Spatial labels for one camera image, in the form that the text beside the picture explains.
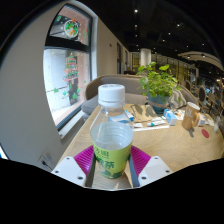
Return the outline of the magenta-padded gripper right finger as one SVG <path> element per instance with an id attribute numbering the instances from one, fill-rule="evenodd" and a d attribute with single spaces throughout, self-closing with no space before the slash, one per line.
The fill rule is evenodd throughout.
<path id="1" fill-rule="evenodd" d="M 135 146 L 131 147 L 129 167 L 134 187 L 143 187 L 173 173 L 159 156 L 149 156 Z"/>

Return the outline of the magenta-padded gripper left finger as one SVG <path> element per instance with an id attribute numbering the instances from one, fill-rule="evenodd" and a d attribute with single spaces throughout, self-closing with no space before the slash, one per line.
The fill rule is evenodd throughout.
<path id="1" fill-rule="evenodd" d="M 52 174 L 82 187 L 91 187 L 94 179 L 96 158 L 92 146 L 76 156 L 66 156 Z"/>

